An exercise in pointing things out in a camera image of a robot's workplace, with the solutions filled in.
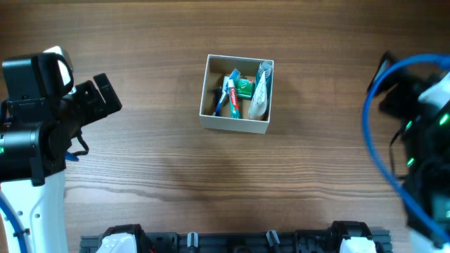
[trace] green light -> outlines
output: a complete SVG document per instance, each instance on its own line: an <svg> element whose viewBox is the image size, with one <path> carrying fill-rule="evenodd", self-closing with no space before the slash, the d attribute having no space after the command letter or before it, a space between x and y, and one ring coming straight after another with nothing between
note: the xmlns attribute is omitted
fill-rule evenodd
<svg viewBox="0 0 450 253"><path fill-rule="evenodd" d="M443 125L443 123L447 122L447 120L449 120L449 114L446 113L444 114L444 116L442 116L441 120L439 121L439 125Z"/></svg>
<svg viewBox="0 0 450 253"><path fill-rule="evenodd" d="M408 130L413 125L413 121L411 120L405 127L405 131Z"/></svg>
<svg viewBox="0 0 450 253"><path fill-rule="evenodd" d="M412 157L412 158L408 161L408 167L410 167L413 163L414 163L414 158Z"/></svg>

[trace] open box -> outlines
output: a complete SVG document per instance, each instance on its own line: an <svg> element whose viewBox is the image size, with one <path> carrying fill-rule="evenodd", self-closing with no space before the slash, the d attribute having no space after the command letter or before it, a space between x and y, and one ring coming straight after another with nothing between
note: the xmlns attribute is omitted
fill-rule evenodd
<svg viewBox="0 0 450 253"><path fill-rule="evenodd" d="M272 104L272 87L274 86L274 62L272 64L272 84L267 91L267 110L262 120L252 120L248 117L250 100L239 100L241 119L230 118L229 102L224 103L221 109L221 117L212 116L214 112L214 94L208 93L209 89L221 86L224 77L230 75L236 68L240 71L240 78L256 79L259 64L265 60L254 58L241 58L232 56L208 55L203 81L202 101L200 103L200 122L202 127L211 129L223 129L232 131L244 131L257 134L265 134L270 122Z"/></svg>

